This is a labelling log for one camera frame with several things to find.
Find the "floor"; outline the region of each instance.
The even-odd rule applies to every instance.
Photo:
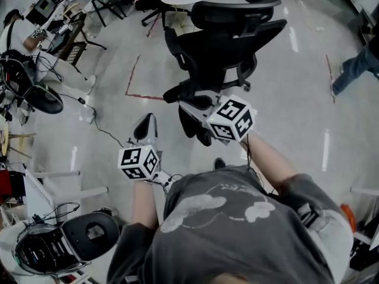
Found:
[[[147,27],[140,24],[146,15],[130,10],[124,20],[108,16],[108,26],[95,40],[108,50],[88,47],[78,64],[85,74],[97,75],[98,82],[85,99],[96,108],[99,127],[124,144],[134,122],[153,112],[158,119],[162,164],[168,173],[210,170],[216,157],[228,164],[245,164],[238,144],[224,146],[214,141],[206,148],[196,139],[188,139],[176,104],[161,100],[163,93],[188,73],[170,55],[160,19],[156,24],[151,20]],[[185,15],[172,14],[168,22],[178,32],[178,18],[183,20],[185,32],[196,31]],[[233,88],[229,93],[258,110],[255,130],[259,135],[288,156],[299,172],[310,174],[337,203],[349,203],[359,219],[359,208],[370,198],[357,197],[349,189],[353,184],[374,185],[378,178],[379,82],[365,73],[333,101],[331,78],[337,77],[339,65],[360,49],[357,37],[343,23],[346,16],[339,7],[325,0],[282,0],[275,8],[274,19],[279,18],[288,24],[257,52],[258,66],[248,79],[252,90],[246,93]],[[63,91],[80,96],[73,89]],[[63,100],[61,114],[36,112],[23,127],[25,133],[37,133],[30,144],[30,167],[51,172],[80,170],[83,190],[104,185],[110,189],[82,201],[82,211],[114,206],[122,219],[130,220],[133,184],[117,169],[120,146],[95,124],[85,122],[86,110],[77,101]],[[17,155],[14,159],[24,161]],[[163,192],[158,205],[164,205]],[[110,257],[108,253],[89,267],[99,283],[105,283],[104,262]]]

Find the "seated person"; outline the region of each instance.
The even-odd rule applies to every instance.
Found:
[[[37,81],[64,83],[71,88],[79,89],[87,94],[90,93],[96,83],[96,77],[90,76],[87,79],[79,73],[70,63],[65,62],[45,51],[40,51],[37,46],[44,36],[32,37],[36,27],[31,22],[25,20],[17,9],[13,9],[4,19],[4,30],[0,36],[0,54],[7,50],[8,30],[14,22],[11,35],[11,47],[25,56],[35,56],[40,54],[37,61]]]
[[[342,280],[353,235],[341,209],[255,133],[241,145],[279,195],[266,193],[253,169],[217,159],[214,171],[172,185],[159,226],[151,184],[135,183],[133,223],[123,228],[108,284],[127,276],[148,284]]]

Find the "sneaker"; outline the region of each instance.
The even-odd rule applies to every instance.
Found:
[[[216,158],[213,162],[213,170],[222,169],[226,167],[225,161],[221,158]]]
[[[91,87],[90,87],[89,91],[87,92],[87,95],[89,95],[89,93],[91,93],[92,88],[96,84],[96,76],[95,75],[90,75],[89,78],[88,78],[88,82],[91,84]]]
[[[332,95],[333,98],[335,98],[337,95],[334,93],[334,90],[333,90],[333,83],[334,83],[335,79],[332,80],[332,83],[330,83],[330,94]]]

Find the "white cube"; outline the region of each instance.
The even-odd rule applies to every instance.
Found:
[[[255,123],[256,110],[236,95],[221,97],[221,105],[208,118],[215,138],[240,142]]]
[[[130,180],[151,180],[159,159],[151,145],[120,149],[118,168]]]

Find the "cloud print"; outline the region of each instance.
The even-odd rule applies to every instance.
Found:
[[[250,206],[245,211],[245,217],[248,222],[253,223],[257,218],[267,218],[270,216],[270,211],[275,207],[269,202],[255,202],[254,206]]]
[[[170,216],[160,226],[160,231],[169,233],[176,230],[183,224],[186,217],[192,216],[206,209],[214,209],[223,206],[226,203],[226,198],[218,196],[213,198],[210,195],[198,195],[185,198],[182,200]]]

